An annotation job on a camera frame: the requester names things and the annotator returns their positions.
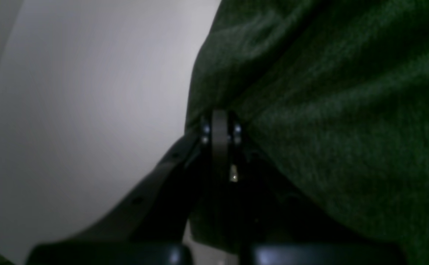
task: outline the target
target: dark green sweater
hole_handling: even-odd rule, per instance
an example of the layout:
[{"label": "dark green sweater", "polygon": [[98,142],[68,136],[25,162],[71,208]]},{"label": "dark green sweater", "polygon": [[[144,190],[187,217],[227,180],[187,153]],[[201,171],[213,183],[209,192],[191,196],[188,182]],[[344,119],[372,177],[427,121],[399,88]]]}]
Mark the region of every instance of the dark green sweater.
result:
[{"label": "dark green sweater", "polygon": [[214,107],[337,221],[429,265],[429,0],[223,0],[187,128]]}]

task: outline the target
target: dark green fabric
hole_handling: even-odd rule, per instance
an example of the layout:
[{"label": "dark green fabric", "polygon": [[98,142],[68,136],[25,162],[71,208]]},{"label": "dark green fabric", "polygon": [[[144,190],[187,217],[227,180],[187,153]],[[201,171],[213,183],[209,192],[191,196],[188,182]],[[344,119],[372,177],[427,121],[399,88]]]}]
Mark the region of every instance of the dark green fabric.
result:
[{"label": "dark green fabric", "polygon": [[214,107],[336,220],[429,265],[429,0],[223,0],[187,128]]}]

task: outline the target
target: white wall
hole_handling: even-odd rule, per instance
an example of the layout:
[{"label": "white wall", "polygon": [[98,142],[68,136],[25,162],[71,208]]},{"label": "white wall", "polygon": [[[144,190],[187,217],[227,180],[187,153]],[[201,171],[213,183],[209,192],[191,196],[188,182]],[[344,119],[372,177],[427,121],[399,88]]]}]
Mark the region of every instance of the white wall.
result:
[{"label": "white wall", "polygon": [[90,225],[183,134],[218,4],[24,0],[0,57],[1,254]]}]

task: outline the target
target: green cloth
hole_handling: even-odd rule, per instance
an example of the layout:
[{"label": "green cloth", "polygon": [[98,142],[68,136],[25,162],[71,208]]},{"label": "green cloth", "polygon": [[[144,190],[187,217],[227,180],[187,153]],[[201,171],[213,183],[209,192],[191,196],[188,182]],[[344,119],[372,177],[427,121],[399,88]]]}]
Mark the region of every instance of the green cloth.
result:
[{"label": "green cloth", "polygon": [[429,0],[223,0],[186,128],[213,108],[333,218],[429,265]]}]

